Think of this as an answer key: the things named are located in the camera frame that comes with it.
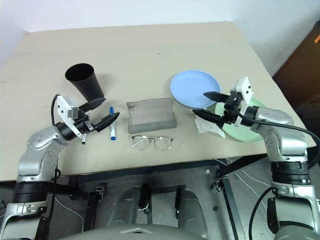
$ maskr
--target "beige tabletop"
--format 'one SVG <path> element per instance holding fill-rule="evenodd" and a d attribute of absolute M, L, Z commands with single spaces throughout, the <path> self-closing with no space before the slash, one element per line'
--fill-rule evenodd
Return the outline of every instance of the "beige tabletop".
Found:
<path fill-rule="evenodd" d="M 232 22 L 99 27 L 27 34 L 0 71 L 0 181 L 14 180 L 17 165 L 34 132 L 51 124 L 50 106 L 60 93 L 79 105 L 83 96 L 64 75 L 72 65 L 89 63 L 106 101 L 90 111 L 93 122 L 120 111 L 117 140 L 110 131 L 93 132 L 87 143 L 70 142 L 59 156 L 64 175 L 265 153 L 264 143 L 247 143 L 214 133 L 198 134 L 190 108 L 172 101 L 177 127 L 145 133 L 173 137 L 172 149 L 131 148 L 126 102 L 171 98 L 172 77 L 185 70 L 214 76 L 228 94 L 235 81 L 248 76 L 254 96 L 269 108 L 303 123 Z M 314 146 L 308 137 L 309 146 Z"/>

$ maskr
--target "glasses lens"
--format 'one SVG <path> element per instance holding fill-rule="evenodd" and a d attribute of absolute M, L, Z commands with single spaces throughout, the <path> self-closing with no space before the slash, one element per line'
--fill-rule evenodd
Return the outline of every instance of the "glasses lens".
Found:
<path fill-rule="evenodd" d="M 134 147 L 138 150 L 145 150 L 147 147 L 149 147 L 149 138 L 143 137 L 143 136 L 136 136 L 133 139 Z"/>
<path fill-rule="evenodd" d="M 159 136 L 154 140 L 154 145 L 159 151 L 168 150 L 171 146 L 171 139 L 166 136 Z"/>

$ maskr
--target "white bracket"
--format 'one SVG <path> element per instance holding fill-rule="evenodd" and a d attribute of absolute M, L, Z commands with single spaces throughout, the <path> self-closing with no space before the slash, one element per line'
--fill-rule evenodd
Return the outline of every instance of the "white bracket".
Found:
<path fill-rule="evenodd" d="M 75 127 L 74 119 L 78 118 L 78 105 L 74 102 L 71 97 L 58 96 L 57 100 L 57 111 L 64 123 L 74 132 L 74 134 L 82 139 L 84 135 Z"/>
<path fill-rule="evenodd" d="M 241 108 L 240 113 L 242 115 L 245 114 L 247 107 L 249 107 L 250 100 L 252 98 L 252 95 L 254 94 L 252 92 L 252 88 L 249 82 L 249 78 L 247 76 L 240 78 L 234 85 L 233 89 L 231 91 L 236 91 L 237 93 L 241 93 L 242 95 L 242 101 L 241 101 Z M 242 118 L 237 117 L 234 125 L 238 127 L 241 124 Z"/>

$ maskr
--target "floor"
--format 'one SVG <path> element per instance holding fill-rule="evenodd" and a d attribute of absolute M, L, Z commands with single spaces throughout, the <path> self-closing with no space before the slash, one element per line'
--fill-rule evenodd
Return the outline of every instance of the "floor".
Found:
<path fill-rule="evenodd" d="M 243 169 L 251 177 L 256 178 L 265 183 L 270 183 L 270 163 L 267 158 L 252 164 Z M 229 221 L 227 207 L 222 193 L 216 194 L 210 190 L 210 185 L 214 182 L 215 168 L 198 167 L 193 169 L 182 169 L 176 171 L 168 171 L 154 174 L 133 175 L 128 177 L 119 177 L 108 179 L 106 196 L 103 202 L 99 204 L 96 228 L 106 226 L 112 206 L 118 197 L 125 191 L 134 186 L 141 186 L 148 183 L 151 188 L 163 188 L 177 185 L 186 185 L 199 198 L 208 226 L 208 238 L 210 240 L 233 240 L 233 232 Z M 260 195 L 267 187 L 256 182 L 239 171 L 238 175 L 252 187 L 258 195 Z M 258 197 L 249 189 L 235 174 L 228 176 L 232 190 L 235 196 L 236 204 L 242 221 L 245 236 L 248 238 L 249 219 L 254 204 Z M 311 170 L 311 178 L 316 186 L 317 196 L 320 196 L 320 168 L 315 166 Z M 68 182 L 67 177 L 61 177 L 59 182 L 64 184 Z M 82 187 L 86 191 L 93 191 L 99 182 L 89 182 Z M 6 202 L 10 202 L 12 191 L 8 189 L 0 189 L 0 197 Z M 68 196 L 58 195 L 57 198 L 67 207 L 75 210 L 81 216 L 85 216 L 86 201 L 72 201 Z M 175 218 L 175 192 L 162 193 L 152 195 L 152 221 L 154 224 L 178 226 Z M 267 227 L 267 212 L 262 205 L 257 210 L 253 223 L 253 239 L 272 240 L 274 235 Z M 138 212 L 137 223 L 146 224 L 147 217 L 143 211 Z M 60 239 L 69 235 L 79 233 L 81 231 L 81 219 L 74 213 L 60 206 L 55 202 L 53 217 L 51 221 L 50 240 Z"/>

